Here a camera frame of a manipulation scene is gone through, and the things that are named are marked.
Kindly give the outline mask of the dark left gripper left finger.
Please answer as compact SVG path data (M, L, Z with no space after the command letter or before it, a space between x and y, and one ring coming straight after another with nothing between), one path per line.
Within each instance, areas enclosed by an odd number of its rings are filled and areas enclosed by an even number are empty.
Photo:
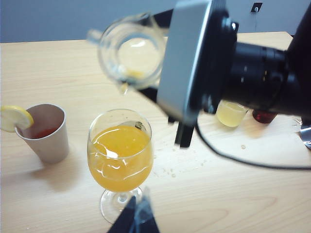
M132 196L108 233L128 233L134 220L136 197Z

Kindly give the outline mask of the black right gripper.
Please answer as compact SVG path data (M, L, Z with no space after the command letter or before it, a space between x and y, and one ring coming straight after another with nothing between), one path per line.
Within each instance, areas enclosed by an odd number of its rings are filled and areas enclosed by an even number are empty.
M157 28L162 33L170 29L173 9L153 15ZM198 58L194 61L194 73L187 86L185 110L179 120L175 143L188 148L194 127L201 110L215 114L222 98L225 78L232 65L237 27L230 19L226 1L213 0L208 15L203 20L203 38L199 42ZM158 88L138 90L145 98L157 102Z

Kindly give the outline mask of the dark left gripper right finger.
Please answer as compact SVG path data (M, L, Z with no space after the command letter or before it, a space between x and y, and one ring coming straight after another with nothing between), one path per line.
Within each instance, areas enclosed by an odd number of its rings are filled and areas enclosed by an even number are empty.
M136 233L159 233L153 210L151 207L150 189L145 187L140 202L135 209Z

